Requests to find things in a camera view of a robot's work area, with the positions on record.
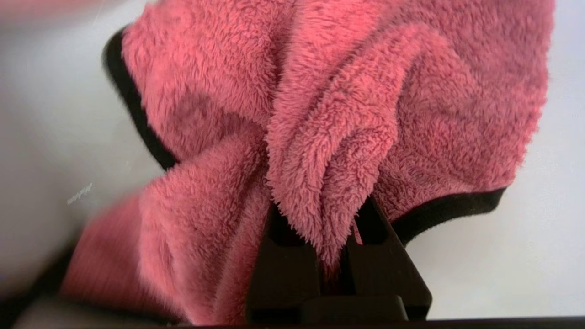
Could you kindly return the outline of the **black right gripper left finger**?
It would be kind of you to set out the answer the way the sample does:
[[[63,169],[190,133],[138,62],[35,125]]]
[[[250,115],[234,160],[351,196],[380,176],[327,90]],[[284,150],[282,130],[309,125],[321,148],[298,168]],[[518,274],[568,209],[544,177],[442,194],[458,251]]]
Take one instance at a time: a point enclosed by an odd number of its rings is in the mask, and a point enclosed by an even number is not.
[[[319,296],[315,249],[272,204],[246,294],[246,322],[258,326],[301,324],[303,304]]]

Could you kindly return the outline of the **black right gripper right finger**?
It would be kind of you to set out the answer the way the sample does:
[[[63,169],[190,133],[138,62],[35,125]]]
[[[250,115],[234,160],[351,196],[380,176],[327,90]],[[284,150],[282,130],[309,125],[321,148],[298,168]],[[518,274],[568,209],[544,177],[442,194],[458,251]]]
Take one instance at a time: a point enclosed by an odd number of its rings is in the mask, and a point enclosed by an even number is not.
[[[432,294],[372,196],[355,216],[344,252],[359,306],[382,320],[426,320]]]

